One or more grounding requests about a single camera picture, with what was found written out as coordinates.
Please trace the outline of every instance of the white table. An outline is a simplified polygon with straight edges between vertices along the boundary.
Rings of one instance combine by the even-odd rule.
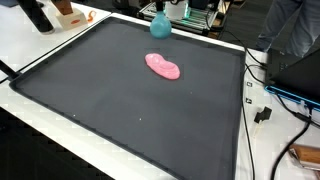
[[[149,22],[119,14],[112,14],[111,16],[143,25],[150,25]],[[228,48],[238,50],[243,49],[236,45],[176,29],[173,30],[173,33],[222,45]],[[251,52],[258,60],[265,61],[266,55],[264,53],[254,50],[251,50]],[[254,61],[249,56],[247,57],[246,62],[247,64],[254,64]],[[263,75],[259,74],[259,71],[254,68],[253,72],[258,74],[259,78],[263,78]],[[253,100],[253,104],[245,104],[245,110],[249,133],[251,134],[250,138],[255,160],[256,179],[264,180],[269,179],[272,164],[284,145],[302,129],[304,124],[287,113],[278,103],[276,98],[266,93],[263,90],[263,87],[254,81],[249,73],[245,77],[245,84],[247,81],[253,83],[252,88],[244,86],[244,97]],[[8,87],[8,83],[9,82],[6,81],[0,84],[0,106],[3,109],[15,115],[17,118],[53,139],[114,179],[174,179],[170,174],[110,143],[108,140],[95,135],[66,118],[15,93]],[[253,131],[255,128],[255,123],[253,122],[254,116],[256,112],[261,111],[264,106],[268,106],[273,109],[271,119],[266,121],[264,123],[264,128],[261,129],[255,137],[253,137]],[[293,109],[296,108],[293,103],[289,103],[289,107]],[[310,127],[310,130],[298,142],[309,145],[318,145],[317,139],[319,139],[319,137],[320,131],[314,127]],[[240,124],[237,157],[236,179],[251,179],[251,164],[243,119],[241,119]],[[277,179],[281,180],[315,180],[313,172],[294,167],[288,160],[287,156],[279,165],[277,177]]]
[[[91,10],[96,11],[97,14],[93,22],[87,26],[64,31],[55,17],[57,8],[49,0],[41,2],[45,4],[42,9],[55,28],[55,32],[51,35],[42,35],[20,6],[8,8],[0,5],[0,60],[15,71],[25,67],[83,30],[90,29],[92,25],[111,14],[107,11],[72,3],[73,8],[81,10],[86,17]],[[0,81],[6,77],[4,73],[0,72]]]

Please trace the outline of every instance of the pink dough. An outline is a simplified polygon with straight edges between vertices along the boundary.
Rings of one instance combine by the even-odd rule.
[[[179,67],[170,61],[166,61],[160,54],[147,54],[145,59],[147,65],[160,76],[171,80],[180,77]]]

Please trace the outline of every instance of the person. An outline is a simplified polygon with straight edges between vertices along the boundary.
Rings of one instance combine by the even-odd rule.
[[[283,53],[303,57],[320,34],[320,0],[274,0],[256,49],[267,52],[286,22],[300,8]]]

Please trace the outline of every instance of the bottle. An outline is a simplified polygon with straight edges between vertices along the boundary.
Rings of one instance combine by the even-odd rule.
[[[150,25],[150,32],[151,35],[157,39],[165,39],[170,36],[171,34],[171,22],[169,19],[164,15],[163,12],[163,3],[157,2],[157,15],[152,20]]]
[[[54,32],[52,24],[36,0],[17,0],[17,2],[32,23],[36,26],[38,31],[40,31],[42,34],[51,34]]]

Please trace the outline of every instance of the teal bottle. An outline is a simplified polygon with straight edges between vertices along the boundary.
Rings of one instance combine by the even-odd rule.
[[[165,39],[171,34],[171,22],[164,15],[163,8],[157,9],[157,15],[150,25],[151,35],[157,39]]]

